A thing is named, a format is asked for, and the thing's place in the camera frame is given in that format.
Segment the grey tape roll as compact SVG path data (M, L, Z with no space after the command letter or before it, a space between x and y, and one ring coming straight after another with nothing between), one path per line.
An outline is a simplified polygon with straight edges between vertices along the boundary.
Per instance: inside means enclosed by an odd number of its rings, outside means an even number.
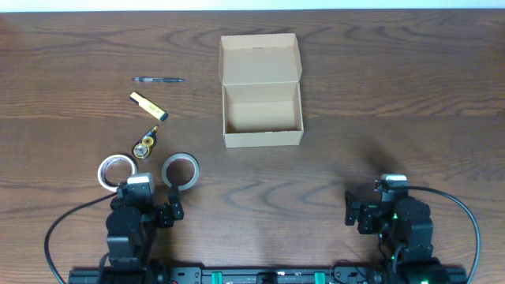
M162 166L163 182L171 189L191 189L200 176L200 166L190 154L177 153L169 157Z

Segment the white tape roll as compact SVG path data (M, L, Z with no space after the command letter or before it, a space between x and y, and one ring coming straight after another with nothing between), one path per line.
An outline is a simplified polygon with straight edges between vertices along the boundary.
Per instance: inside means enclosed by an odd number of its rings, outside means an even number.
M110 166L112 166L115 163L119 162L125 162L128 163L130 167L130 175L133 176L138 173L138 168L137 164L135 161L130 158L127 155L121 155L121 154L115 154L115 155L110 155L107 158L105 158L99 165L98 170L97 170L97 179L98 182L102 187L107 189L110 192L116 192L117 188L119 187L119 184L112 184L110 181L107 180L107 170Z

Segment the brown cardboard box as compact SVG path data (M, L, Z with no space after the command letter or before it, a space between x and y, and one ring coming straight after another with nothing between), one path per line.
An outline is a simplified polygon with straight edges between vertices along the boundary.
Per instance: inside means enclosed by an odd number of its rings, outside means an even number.
M299 145L301 75L295 34L223 35L219 77L226 147Z

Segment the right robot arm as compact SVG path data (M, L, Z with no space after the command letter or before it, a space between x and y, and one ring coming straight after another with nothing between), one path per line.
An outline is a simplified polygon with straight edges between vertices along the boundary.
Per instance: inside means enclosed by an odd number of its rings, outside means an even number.
M379 201L345 193L347 226L378 236L382 260L357 271L365 283L450 283L450 273L433 254L434 225L427 204L405 189L386 189Z

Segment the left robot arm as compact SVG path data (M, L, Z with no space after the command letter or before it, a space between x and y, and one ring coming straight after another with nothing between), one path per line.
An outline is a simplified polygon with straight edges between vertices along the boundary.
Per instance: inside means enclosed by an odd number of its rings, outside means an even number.
M117 194L106 220L110 267L102 279L154 282L164 275L163 265L151 259L157 230L184 218L178 187L169 188L168 201L159 205L154 204L148 183L121 185Z

